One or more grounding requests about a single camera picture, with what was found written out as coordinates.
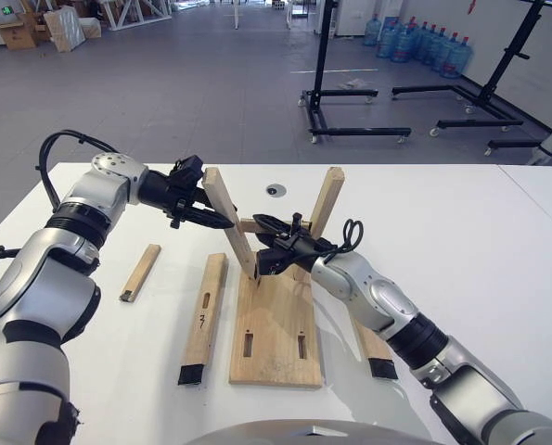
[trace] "wooden plank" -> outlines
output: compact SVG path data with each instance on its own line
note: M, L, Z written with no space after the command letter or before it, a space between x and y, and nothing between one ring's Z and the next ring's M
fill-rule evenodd
M125 287L123 288L119 299L128 303L133 303L137 297L137 293L142 288L142 285L148 277L148 273L154 262L158 258L160 253L160 246L157 244L150 244L142 258L139 260L139 263L135 266L134 271L131 273L131 276L127 280Z
M224 253L208 256L205 272L199 287L198 300L189 329L185 354L181 360L179 385L197 385L201 383L203 366L210 362L212 342L218 311L222 304L222 295L226 282L228 259Z
M292 221L284 221L286 224L292 224ZM301 226L307 230L310 230L311 223L308 221L302 221ZM240 219L240 230L246 234L265 234L267 231L263 229L258 223L255 222L252 218L241 218Z
M254 277L255 256L250 250L249 241L240 226L235 206L228 195L220 171L215 167L205 169L202 184L208 195L208 199L212 203L212 207L234 223L234 227L225 229L226 236L228 241L230 241L230 246L235 251L235 255L237 255L242 270L249 277Z
M28 0L19 0L20 3L22 3L22 7L24 8L24 12L26 13L32 13L34 12L34 9L32 9L32 5Z
M370 364L370 372L373 377L397 379L395 365L389 346L381 340L371 329L364 327L353 319L358 342L365 359Z
M230 383L321 387L311 285L290 269L258 286L240 275Z
M313 213L311 214L311 236L314 239L320 238L323 235L345 179L341 167L329 167L329 170L327 170L319 196L316 199L315 207L313 208ZM309 279L309 274L304 269L297 266L294 266L292 269L294 270L295 280Z

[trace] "blue water jug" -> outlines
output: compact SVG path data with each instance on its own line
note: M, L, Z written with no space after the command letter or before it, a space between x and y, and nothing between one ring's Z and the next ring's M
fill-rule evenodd
M412 57L412 44L414 42L414 29L416 23L409 25L397 37L397 42L393 48L391 62L405 63Z
M416 60L424 60L430 49L430 40L436 37L436 25L432 25L429 32L426 32L422 35L422 40L420 42L420 48L417 50Z
M417 51L422 44L422 37L428 32L428 22L425 21L422 28L414 31L414 40L412 41L412 56L417 60Z
M392 55L395 48L395 41L397 40L397 23L393 23L390 28L383 30L383 34L380 36L379 50L377 51L377 57L389 58Z
M375 14L375 17L366 24L365 40L362 41L362 44L366 46L375 46L379 41L379 32L382 25L382 22L379 20L379 14Z
M468 46L469 37L464 37L461 45L453 48L449 57L443 63L441 75L447 79L456 79L461 77L463 70L468 65L469 58L473 54L471 46Z
M439 35L434 36L430 40L428 53L422 59L422 63L424 65L432 65L434 63L434 60L436 59L436 55L439 53L439 50L441 49L441 45L446 40L446 37L444 37L445 30L446 28L441 28L441 32L439 32Z
M451 40L445 40L441 43L439 51L436 54L436 58L434 59L434 63L432 63L432 70L440 71L443 67L443 63L446 61L446 58L449 57L451 50L457 46L459 46L459 42L457 41L457 32L453 32Z

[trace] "black metal stand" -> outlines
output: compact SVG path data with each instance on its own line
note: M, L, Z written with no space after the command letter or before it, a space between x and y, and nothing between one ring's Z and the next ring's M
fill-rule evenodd
M411 128L330 128L327 126L325 116L321 110L321 98L327 96L365 96L370 103L379 93L377 90L323 90L323 71L325 69L325 57L327 55L327 41L329 38L329 26L331 25L331 12L335 7L334 0L325 0L323 11L323 23L321 25L321 39L319 41L319 54L316 61L315 86L313 90L302 91L298 105L306 107L311 128L311 142L316 144L321 134L331 136L400 136L398 142L402 143L412 133Z
M507 131L511 125L522 125L523 121L516 119L508 112L504 111L497 105L491 103L494 91L498 81L503 76L508 68L508 65L514 57L521 57L529 59L529 56L521 53L527 39L531 35L537 20L542 16L540 11L544 6L545 0L533 0L533 4L529 8L525 19L519 26L519 30L515 34L512 42L505 49L505 54L498 63L498 66L494 70L492 77L487 84L483 86L478 94L475 94L461 85L434 85L434 86L408 86L408 87L395 87L392 89L393 99L402 93L418 93L424 91L453 91L459 96L468 100L470 105L466 106L466 113L471 114L474 112L475 107L479 107L494 116L493 120L475 120L467 119L462 121L438 121L436 127L430 130L430 136L436 137L439 135L441 129L454 128L454 127L503 127L503 131Z

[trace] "white table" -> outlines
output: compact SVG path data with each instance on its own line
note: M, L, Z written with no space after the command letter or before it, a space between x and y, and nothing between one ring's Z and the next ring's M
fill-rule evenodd
M167 164L151 167L170 170ZM528 409L552 417L552 168L343 168L346 184L325 236L339 241L345 219L361 219L366 235L360 252L373 266L505 379ZM51 177L62 195L87 169L60 164ZM309 214L326 169L221 166L244 217ZM264 192L274 182L288 189L285 197ZM1 223L0 244L21 246L49 215L37 185ZM159 259L136 303L120 303L122 286L148 243L162 245ZM251 246L259 244L252 240ZM205 259L220 251L227 253L230 267L213 361L202 385L178 387ZM229 385L239 271L220 231L190 223L175 231L158 210L127 209L94 275L103 292L100 308L85 333L64 347L71 400L84 422L74 443L179 444L268 418L356 420L424 437L427 428L434 439L454 443L428 407L428 391L399 360L399 385L370 376L345 308L318 286L324 386Z

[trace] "tiled floor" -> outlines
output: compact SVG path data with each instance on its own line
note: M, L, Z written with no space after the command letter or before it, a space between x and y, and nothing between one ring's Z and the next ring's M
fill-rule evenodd
M52 44L7 51L0 47L0 221L38 181L33 169L43 139L72 128L101 138L146 162L196 153L217 163L524 163L527 149L483 155L497 129L452 130L432 139L439 118L463 119L451 94L405 96L393 86L438 83L427 67L373 57L360 39L330 42L327 68L376 69L326 74L325 87L359 77L379 89L361 98L328 99L330 125L410 126L412 137L345 137L313 146L297 101L310 89L318 39L310 20L286 30L284 12L243 5L239 30L232 7L206 6L168 20L105 32L71 53ZM526 123L508 137L544 135ZM60 140L51 156L87 161L93 151Z

